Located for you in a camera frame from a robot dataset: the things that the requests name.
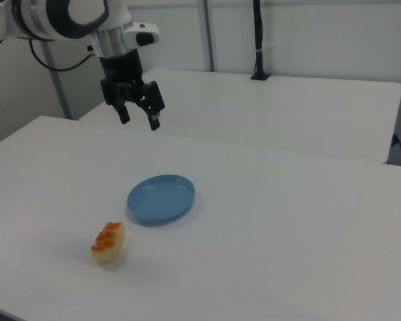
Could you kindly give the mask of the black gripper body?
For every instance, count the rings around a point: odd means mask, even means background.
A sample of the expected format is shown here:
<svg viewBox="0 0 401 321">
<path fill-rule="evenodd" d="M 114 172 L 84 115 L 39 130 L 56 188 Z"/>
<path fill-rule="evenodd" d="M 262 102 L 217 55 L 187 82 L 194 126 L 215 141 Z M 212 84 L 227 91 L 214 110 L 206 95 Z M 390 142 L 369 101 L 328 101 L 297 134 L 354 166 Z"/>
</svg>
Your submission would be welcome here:
<svg viewBox="0 0 401 321">
<path fill-rule="evenodd" d="M 143 69 L 137 49 L 120 56 L 100 57 L 100 63 L 105 74 L 100 84 L 106 102 L 122 100 L 118 97 L 118 84 L 123 84 L 129 89 L 125 101 L 135 102 L 142 99 Z"/>
</svg>

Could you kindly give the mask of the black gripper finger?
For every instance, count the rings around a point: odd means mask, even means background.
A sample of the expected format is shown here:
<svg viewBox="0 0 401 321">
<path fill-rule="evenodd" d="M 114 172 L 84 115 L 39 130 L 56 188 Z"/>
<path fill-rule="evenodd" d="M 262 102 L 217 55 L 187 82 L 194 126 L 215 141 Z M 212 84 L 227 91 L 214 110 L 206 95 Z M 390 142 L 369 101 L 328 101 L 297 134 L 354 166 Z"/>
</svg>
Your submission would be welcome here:
<svg viewBox="0 0 401 321">
<path fill-rule="evenodd" d="M 150 129 L 155 131 L 160 127 L 160 112 L 165 109 L 162 94 L 155 81 L 143 84 L 141 93 L 138 106 L 146 113 Z"/>
<path fill-rule="evenodd" d="M 100 85 L 105 103 L 109 106 L 113 106 L 122 124 L 128 123 L 130 121 L 130 115 L 127 107 L 125 106 L 126 101 L 121 94 L 117 83 L 110 82 L 107 79 L 102 79 L 100 81 Z"/>
</svg>

